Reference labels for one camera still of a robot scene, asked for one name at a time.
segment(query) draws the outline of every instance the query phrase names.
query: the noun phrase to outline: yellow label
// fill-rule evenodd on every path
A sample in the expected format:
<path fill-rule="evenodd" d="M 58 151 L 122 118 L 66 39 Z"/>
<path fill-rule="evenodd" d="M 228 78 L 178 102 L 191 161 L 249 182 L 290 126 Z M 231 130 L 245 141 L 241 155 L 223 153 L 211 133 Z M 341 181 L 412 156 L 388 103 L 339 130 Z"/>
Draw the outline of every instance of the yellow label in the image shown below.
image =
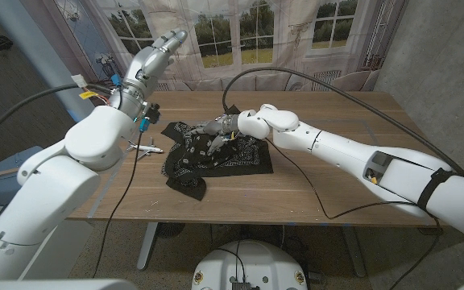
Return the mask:
<path fill-rule="evenodd" d="M 80 94 L 80 97 L 81 97 L 82 99 L 84 99 L 84 100 L 85 100 L 86 98 L 94 97 L 94 96 L 97 96 L 97 93 L 91 92 L 91 91 L 83 92 L 83 93 Z"/>

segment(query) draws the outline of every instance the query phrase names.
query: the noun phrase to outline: blue chair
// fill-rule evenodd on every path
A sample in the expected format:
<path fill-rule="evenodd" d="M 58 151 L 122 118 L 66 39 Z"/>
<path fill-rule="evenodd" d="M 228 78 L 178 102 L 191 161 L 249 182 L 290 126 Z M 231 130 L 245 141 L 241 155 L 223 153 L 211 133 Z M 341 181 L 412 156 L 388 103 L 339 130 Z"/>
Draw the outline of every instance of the blue chair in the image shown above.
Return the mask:
<path fill-rule="evenodd" d="M 24 161 L 39 151 L 42 151 L 42 148 L 35 146 L 6 158 L 0 162 L 0 171 L 20 167 Z M 15 194 L 21 189 L 21 185 L 17 183 L 16 176 L 17 172 L 0 176 L 0 206 L 8 205 Z"/>

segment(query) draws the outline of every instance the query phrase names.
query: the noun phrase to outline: concrete wall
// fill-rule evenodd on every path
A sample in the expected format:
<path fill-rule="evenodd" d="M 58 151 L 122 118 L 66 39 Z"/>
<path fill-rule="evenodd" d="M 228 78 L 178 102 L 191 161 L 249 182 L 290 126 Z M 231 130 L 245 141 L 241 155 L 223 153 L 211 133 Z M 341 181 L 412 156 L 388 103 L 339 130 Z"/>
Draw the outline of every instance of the concrete wall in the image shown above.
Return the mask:
<path fill-rule="evenodd" d="M 1 25 L 0 35 L 9 36 Z M 0 115 L 25 97 L 47 88 L 17 44 L 0 52 Z M 62 140 L 74 124 L 54 95 L 27 104 L 0 126 L 0 161 L 35 145 L 51 146 Z"/>
<path fill-rule="evenodd" d="M 375 90 L 464 168 L 464 1 L 410 0 Z"/>

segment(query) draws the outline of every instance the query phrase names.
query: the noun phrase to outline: connector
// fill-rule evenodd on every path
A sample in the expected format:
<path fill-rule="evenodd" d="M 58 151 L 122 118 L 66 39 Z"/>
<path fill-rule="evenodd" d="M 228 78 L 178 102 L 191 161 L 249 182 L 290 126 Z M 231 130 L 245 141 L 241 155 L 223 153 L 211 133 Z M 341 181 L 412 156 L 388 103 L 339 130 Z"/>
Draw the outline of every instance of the connector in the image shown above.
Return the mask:
<path fill-rule="evenodd" d="M 150 126 L 150 120 L 148 120 L 148 118 L 144 118 L 141 121 L 141 125 L 139 126 L 139 131 L 144 132 L 144 131 L 148 130 L 149 126 Z"/>
<path fill-rule="evenodd" d="M 112 77 L 110 77 L 112 82 L 114 83 L 115 86 L 120 86 L 121 85 L 121 77 L 116 73 Z"/>
<path fill-rule="evenodd" d="M 72 80 L 77 83 L 78 87 L 84 88 L 87 86 L 87 82 L 82 75 L 71 76 Z"/>

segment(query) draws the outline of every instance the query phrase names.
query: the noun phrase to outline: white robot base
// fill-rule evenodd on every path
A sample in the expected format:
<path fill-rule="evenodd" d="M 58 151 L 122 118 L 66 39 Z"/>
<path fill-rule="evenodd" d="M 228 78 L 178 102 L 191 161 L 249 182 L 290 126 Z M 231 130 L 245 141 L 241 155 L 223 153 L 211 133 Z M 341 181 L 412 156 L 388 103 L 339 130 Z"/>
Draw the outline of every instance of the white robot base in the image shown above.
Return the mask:
<path fill-rule="evenodd" d="M 208 254 L 194 271 L 191 289 L 306 290 L 307 284 L 302 268 L 288 253 L 266 242 L 244 240 L 239 247 L 230 242 Z"/>

